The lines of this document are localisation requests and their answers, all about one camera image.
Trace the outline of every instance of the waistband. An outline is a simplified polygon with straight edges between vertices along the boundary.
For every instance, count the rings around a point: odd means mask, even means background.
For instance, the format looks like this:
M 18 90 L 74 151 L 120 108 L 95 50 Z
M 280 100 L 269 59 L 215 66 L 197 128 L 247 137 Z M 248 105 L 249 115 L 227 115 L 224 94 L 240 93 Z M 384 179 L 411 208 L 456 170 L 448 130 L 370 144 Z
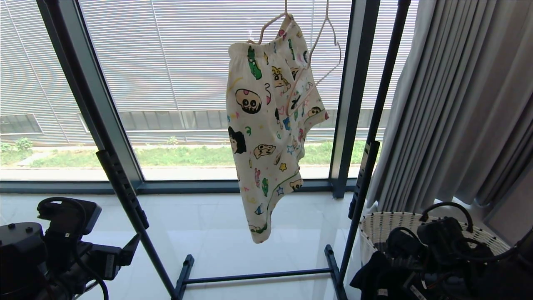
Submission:
M 230 58 L 247 56 L 248 49 L 252 47 L 252 49 L 255 50 L 255 53 L 265 52 L 267 55 L 270 55 L 271 53 L 274 53 L 276 48 L 281 49 L 284 44 L 288 43 L 289 38 L 296 37 L 299 32 L 301 32 L 300 27 L 296 21 L 292 19 L 283 34 L 274 39 L 272 42 L 268 44 L 263 43 L 261 45 L 252 43 L 235 43 L 230 46 L 228 53 Z

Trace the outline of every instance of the corrugated metal wall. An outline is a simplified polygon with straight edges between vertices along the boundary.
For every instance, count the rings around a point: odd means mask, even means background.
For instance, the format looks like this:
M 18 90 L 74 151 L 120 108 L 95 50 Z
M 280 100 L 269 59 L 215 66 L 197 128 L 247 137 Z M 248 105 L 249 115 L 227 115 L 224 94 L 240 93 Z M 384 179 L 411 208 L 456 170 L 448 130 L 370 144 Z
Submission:
M 84 18 L 120 112 L 154 110 L 221 110 L 225 108 L 228 55 L 231 43 L 257 40 L 263 24 L 280 13 L 283 1 L 163 1 L 80 0 Z M 326 0 L 291 0 L 289 11 L 314 41 L 324 17 Z M 35 114 L 43 133 L 1 135 L 2 141 L 30 138 L 36 145 L 91 144 L 78 117 L 79 110 L 61 71 L 35 0 L 1 0 L 0 114 Z M 345 50 L 351 0 L 330 2 L 337 39 Z M 389 44 L 397 0 L 382 0 L 365 86 L 357 137 L 366 137 L 377 87 Z M 385 108 L 390 108 L 396 80 L 410 49 L 417 1 L 413 1 Z M 270 26 L 265 39 L 279 25 Z M 313 55 L 320 78 L 335 65 L 338 51 L 329 29 Z M 342 68 L 319 85 L 335 120 Z M 386 125 L 385 111 L 382 126 Z M 310 140 L 331 140 L 333 127 L 319 127 Z M 219 143 L 225 130 L 134 132 L 135 144 L 164 143 L 169 137 L 189 143 Z

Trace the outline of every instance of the basket handle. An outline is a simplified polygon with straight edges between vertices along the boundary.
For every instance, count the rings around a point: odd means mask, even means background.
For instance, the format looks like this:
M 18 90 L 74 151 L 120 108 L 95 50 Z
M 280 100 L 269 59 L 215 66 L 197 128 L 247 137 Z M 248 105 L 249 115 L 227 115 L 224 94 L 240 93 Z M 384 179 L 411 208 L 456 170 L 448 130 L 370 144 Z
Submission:
M 470 214 L 468 213 L 468 211 L 464 207 L 462 207 L 461 205 L 459 205 L 457 203 L 454 203 L 454 202 L 441 202 L 441 203 L 437 203 L 437 204 L 434 204 L 434 205 L 426 208 L 422 212 L 422 217 L 420 217 L 420 221 L 422 221 L 422 222 L 427 221 L 427 219 L 429 218 L 429 215 L 427 213 L 430 212 L 431 210 L 433 210 L 433 209 L 435 209 L 437 207 L 441 207 L 441 206 L 453 206 L 453 207 L 456 207 L 456 208 L 460 209 L 464 213 L 464 215 L 466 216 L 466 221 L 468 222 L 468 226 L 466 227 L 466 231 L 468 231 L 470 233 L 474 232 L 474 224 L 472 222 L 472 217 L 470 216 Z

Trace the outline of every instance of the white tile floor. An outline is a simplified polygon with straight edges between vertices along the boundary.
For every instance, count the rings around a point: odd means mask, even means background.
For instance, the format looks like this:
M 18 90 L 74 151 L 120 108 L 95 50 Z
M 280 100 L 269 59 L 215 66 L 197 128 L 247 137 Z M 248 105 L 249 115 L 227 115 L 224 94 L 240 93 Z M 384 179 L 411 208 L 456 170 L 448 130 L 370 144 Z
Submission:
M 331 244 L 340 265 L 349 220 L 351 193 L 334 200 L 330 193 L 294 193 L 284 197 L 272 214 L 270 239 L 254 244 L 237 194 L 140 196 L 150 228 L 148 233 L 168 275 L 175 281 L 187 254 L 195 264 L 191 278 L 303 270 L 327 267 L 324 246 Z M 0 195 L 0 224 L 47 222 L 36 219 L 37 203 L 46 196 Z M 113 196 L 73 196 L 94 201 L 103 211 L 85 241 L 122 247 L 134 231 Z M 357 244 L 354 256 L 358 256 Z M 346 279 L 360 266 L 352 259 Z M 139 245 L 133 263 L 107 282 L 110 299 L 168 299 L 146 252 Z M 358 290 L 346 286 L 349 299 Z M 81 297 L 101 299 L 98 287 Z M 328 274 L 315 277 L 235 281 L 189 286 L 185 300 L 198 299 L 335 299 Z

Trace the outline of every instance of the white cartoon-print clothing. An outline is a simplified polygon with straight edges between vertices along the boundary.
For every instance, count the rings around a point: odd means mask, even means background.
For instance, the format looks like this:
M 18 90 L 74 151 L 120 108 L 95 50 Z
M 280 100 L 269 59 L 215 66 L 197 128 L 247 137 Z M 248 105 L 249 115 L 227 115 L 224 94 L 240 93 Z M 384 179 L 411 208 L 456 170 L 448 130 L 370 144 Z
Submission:
M 287 18 L 281 28 L 268 44 L 229 48 L 228 133 L 255 243 L 268 239 L 279 199 L 303 185 L 305 136 L 328 119 L 311 69 L 303 69 L 309 52 L 300 27 Z

